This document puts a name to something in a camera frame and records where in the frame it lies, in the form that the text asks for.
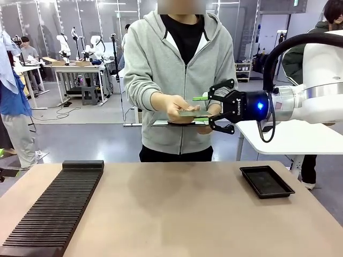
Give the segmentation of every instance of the slotted black rack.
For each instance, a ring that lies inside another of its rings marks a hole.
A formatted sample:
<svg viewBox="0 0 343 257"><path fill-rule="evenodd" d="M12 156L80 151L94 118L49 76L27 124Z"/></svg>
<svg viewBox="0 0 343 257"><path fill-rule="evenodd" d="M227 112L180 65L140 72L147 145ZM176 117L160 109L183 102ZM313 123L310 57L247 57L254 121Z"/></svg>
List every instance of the slotted black rack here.
<svg viewBox="0 0 343 257"><path fill-rule="evenodd" d="M103 167L103 161L65 161L62 171L0 247L0 257L63 256Z"/></svg>

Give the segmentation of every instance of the man's right hand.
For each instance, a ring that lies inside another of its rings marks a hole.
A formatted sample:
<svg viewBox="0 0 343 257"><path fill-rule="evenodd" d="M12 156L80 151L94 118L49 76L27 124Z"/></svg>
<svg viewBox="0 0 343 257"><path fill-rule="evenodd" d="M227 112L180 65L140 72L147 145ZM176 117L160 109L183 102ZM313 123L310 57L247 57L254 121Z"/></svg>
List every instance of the man's right hand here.
<svg viewBox="0 0 343 257"><path fill-rule="evenodd" d="M200 106L191 106L179 95L164 95L159 92L151 95L151 104L157 111L166 112L169 121L176 124L187 124L194 120L193 117L181 117L178 111L200 110Z"/></svg>

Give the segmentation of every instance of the man's left hand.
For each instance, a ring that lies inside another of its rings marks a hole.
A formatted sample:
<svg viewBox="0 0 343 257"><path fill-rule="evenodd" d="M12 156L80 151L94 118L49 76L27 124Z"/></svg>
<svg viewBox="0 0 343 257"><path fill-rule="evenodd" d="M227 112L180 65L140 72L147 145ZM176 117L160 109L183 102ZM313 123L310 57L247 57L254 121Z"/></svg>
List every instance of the man's left hand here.
<svg viewBox="0 0 343 257"><path fill-rule="evenodd" d="M221 105L217 103L211 104L207 112L209 112L213 116L217 115L221 112ZM207 134L210 134L213 130L211 129L210 126L205 126L205 127L198 127L197 131L198 131L198 134L200 135L207 135Z"/></svg>

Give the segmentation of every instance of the beige tabletop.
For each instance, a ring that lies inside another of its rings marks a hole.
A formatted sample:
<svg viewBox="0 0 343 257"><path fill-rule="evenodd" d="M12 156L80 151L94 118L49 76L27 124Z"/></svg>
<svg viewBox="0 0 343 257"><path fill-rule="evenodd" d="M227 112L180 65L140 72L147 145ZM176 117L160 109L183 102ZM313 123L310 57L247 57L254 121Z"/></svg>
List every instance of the beige tabletop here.
<svg viewBox="0 0 343 257"><path fill-rule="evenodd" d="M239 167L266 164L294 195L257 198ZM36 165L0 198L0 244L60 170ZM106 164L64 256L342 257L343 228L278 162Z"/></svg>

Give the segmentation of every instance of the black tray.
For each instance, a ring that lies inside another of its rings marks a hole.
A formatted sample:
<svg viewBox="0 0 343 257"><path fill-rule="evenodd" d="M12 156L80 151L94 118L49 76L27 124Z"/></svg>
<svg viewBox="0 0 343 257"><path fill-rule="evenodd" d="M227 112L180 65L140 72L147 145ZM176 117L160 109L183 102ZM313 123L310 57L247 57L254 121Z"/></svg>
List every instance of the black tray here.
<svg viewBox="0 0 343 257"><path fill-rule="evenodd" d="M270 167L242 167L243 177L260 199L289 197L295 191Z"/></svg>

